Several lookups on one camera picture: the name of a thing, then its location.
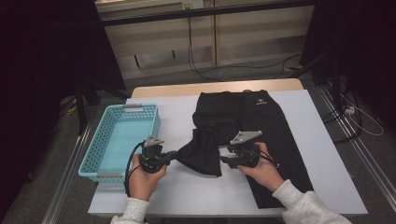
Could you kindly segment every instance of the metal rail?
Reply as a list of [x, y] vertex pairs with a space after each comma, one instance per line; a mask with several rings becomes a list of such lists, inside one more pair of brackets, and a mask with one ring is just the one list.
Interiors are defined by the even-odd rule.
[[[328, 91], [324, 91], [322, 88], [318, 88], [318, 89], [327, 107], [329, 107], [331, 111], [334, 111], [334, 115], [338, 117], [338, 112], [335, 110], [334, 106], [332, 105], [332, 95]], [[351, 123], [344, 116], [340, 116], [338, 118], [339, 119], [337, 119], [337, 122], [340, 125], [346, 137], [352, 136], [352, 134], [354, 134], [355, 131]], [[366, 145], [363, 144], [363, 142], [359, 137], [356, 137], [350, 140], [349, 142], [355, 149], [358, 156], [361, 158], [361, 161], [366, 166], [367, 170], [369, 171], [370, 175], [373, 177], [376, 184], [381, 189], [385, 198], [388, 200], [390, 206], [396, 212], [396, 188], [393, 185], [393, 183], [389, 180], [388, 176], [384, 173], [384, 171], [375, 161], [374, 157], [370, 153], [370, 150], [367, 148]]]
[[285, 0], [285, 1], [275, 1], [275, 2], [229, 6], [229, 7], [207, 7], [207, 8], [199, 8], [192, 10], [180, 10], [180, 11], [148, 14], [142, 16], [117, 17], [110, 19], [102, 19], [101, 21], [85, 21], [79, 23], [59, 24], [56, 27], [64, 28], [64, 27], [80, 27], [80, 26], [115, 26], [115, 25], [142, 23], [149, 21], [169, 21], [169, 20], [176, 20], [183, 18], [224, 15], [224, 14], [250, 12], [250, 11], [262, 11], [262, 10], [280, 9], [287, 7], [306, 7], [306, 6], [313, 6], [317, 1], [318, 0]]

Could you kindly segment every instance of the blue plastic basket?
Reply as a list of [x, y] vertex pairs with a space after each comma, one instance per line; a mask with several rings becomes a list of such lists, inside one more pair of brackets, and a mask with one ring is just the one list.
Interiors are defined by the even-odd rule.
[[95, 182], [121, 182], [134, 147], [157, 136], [160, 116], [155, 104], [110, 105], [82, 161], [78, 174]]

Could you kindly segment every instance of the gray floor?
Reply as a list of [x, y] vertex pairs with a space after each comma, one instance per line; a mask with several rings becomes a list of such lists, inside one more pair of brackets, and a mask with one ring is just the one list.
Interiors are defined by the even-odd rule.
[[[259, 66], [277, 63], [279, 60], [271, 60], [266, 62], [244, 63], [247, 66]], [[297, 65], [298, 58], [293, 58], [286, 62], [286, 67]], [[234, 80], [254, 80], [268, 79], [279, 74], [282, 70], [282, 64], [269, 68], [221, 68], [213, 72], [205, 73], [207, 77], [213, 77], [224, 81]], [[287, 77], [290, 73], [284, 72], [280, 77]], [[304, 87], [309, 91], [311, 97], [317, 107], [320, 115], [330, 112], [329, 108], [324, 104], [318, 89], [313, 85], [309, 75], [300, 78]], [[182, 84], [182, 83], [199, 83], [212, 82], [203, 77], [199, 77], [192, 71], [174, 72], [166, 75], [138, 77], [126, 81], [128, 93], [131, 93], [135, 87], [166, 85], [166, 84]], [[101, 92], [106, 102], [108, 95]], [[359, 99], [361, 108], [368, 114], [375, 116], [363, 99]], [[86, 106], [87, 110], [94, 110], [97, 106]], [[376, 126], [367, 118], [363, 121], [364, 128], [372, 132], [378, 132]], [[330, 136], [336, 140], [344, 138], [341, 128], [336, 122], [326, 125]], [[393, 183], [396, 181], [396, 138], [395, 132], [385, 128], [385, 132], [381, 136], [371, 136], [362, 133], [361, 141], [369, 148], [379, 166], [384, 170], [389, 180]], [[52, 136], [49, 147], [33, 171], [33, 181], [26, 183], [21, 189], [19, 197], [10, 207], [3, 223], [41, 223], [44, 215], [50, 205], [50, 200], [62, 178], [64, 169], [68, 163], [68, 159], [72, 153], [72, 149], [78, 140], [78, 117], [77, 114], [71, 116], [60, 116], [56, 131]], [[359, 158], [355, 149], [350, 142], [337, 144], [336, 148], [343, 159], [346, 168], [353, 174], [353, 182], [355, 183], [359, 194], [369, 212], [368, 215], [362, 217], [350, 217], [353, 223], [394, 223], [396, 222], [396, 213], [389, 205], [387, 198], [381, 189], [375, 183], [374, 179], [368, 172], [364, 163]], [[86, 178], [73, 174], [72, 182], [67, 192], [67, 197], [63, 202], [62, 209], [57, 216], [57, 223], [109, 223], [110, 218], [99, 218], [87, 214], [95, 185]], [[171, 223], [214, 223], [209, 219], [164, 219], [154, 220], [162, 221], [166, 224]], [[274, 223], [273, 220], [263, 218], [231, 218], [228, 223]]]

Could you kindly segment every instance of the white sleeve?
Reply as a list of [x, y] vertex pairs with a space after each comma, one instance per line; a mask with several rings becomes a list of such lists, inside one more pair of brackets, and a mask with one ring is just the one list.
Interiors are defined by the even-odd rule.
[[122, 217], [113, 217], [111, 224], [142, 224], [149, 203], [135, 198], [128, 198], [127, 206]]
[[273, 196], [285, 205], [286, 211], [282, 213], [282, 217], [288, 224], [350, 223], [345, 217], [329, 210], [315, 192], [308, 191], [302, 194], [289, 180], [286, 180]]

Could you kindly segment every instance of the white table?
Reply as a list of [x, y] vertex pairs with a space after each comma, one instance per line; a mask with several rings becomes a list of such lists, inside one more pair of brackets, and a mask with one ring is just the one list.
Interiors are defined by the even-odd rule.
[[[315, 192], [334, 212], [363, 215], [367, 210], [341, 161], [307, 91], [270, 91], [281, 106], [303, 157]], [[183, 147], [192, 139], [192, 113], [198, 95], [146, 97], [127, 103], [156, 103], [163, 150]], [[244, 175], [221, 164], [223, 176], [195, 173], [178, 161], [168, 166], [167, 175], [150, 199], [148, 217], [276, 217], [283, 208], [258, 209]], [[100, 183], [89, 214], [121, 215], [126, 206], [122, 183]]]

